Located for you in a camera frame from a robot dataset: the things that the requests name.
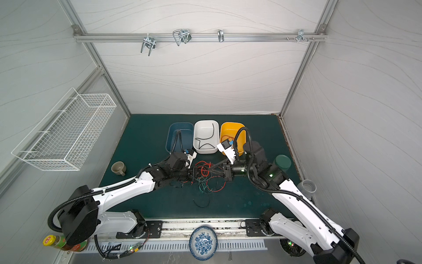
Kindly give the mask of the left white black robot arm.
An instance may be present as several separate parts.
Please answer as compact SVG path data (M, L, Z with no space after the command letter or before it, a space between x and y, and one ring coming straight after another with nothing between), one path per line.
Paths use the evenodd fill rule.
M190 179L195 158L193 149L171 150L163 161L148 165L132 178L94 189L83 185L52 210L47 225L51 230L64 234L70 245L102 233L132 233L142 226L142 216L138 212L108 213L107 210L173 181Z

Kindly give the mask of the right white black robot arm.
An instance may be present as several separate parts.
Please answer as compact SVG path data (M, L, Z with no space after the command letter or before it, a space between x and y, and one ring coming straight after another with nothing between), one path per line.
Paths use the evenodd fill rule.
M316 264L364 263L357 252L359 235L323 214L275 162L269 163L248 128L241 127L233 140L226 139L217 148L227 158L223 162L225 175L246 176L254 187L272 195L294 214L295 221L267 209L260 217L264 234L284 236L310 254Z

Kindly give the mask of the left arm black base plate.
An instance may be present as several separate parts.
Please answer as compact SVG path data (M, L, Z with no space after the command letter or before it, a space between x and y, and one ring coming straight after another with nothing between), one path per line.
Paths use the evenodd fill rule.
M160 238L162 232L162 221L141 221L128 233L118 232L117 239L145 239Z

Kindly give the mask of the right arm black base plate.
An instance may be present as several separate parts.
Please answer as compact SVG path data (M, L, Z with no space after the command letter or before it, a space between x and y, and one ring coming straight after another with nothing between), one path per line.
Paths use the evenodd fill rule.
M264 221L257 218L242 220L240 222L240 228L246 230L248 237L271 237L274 235L274 232L266 226Z

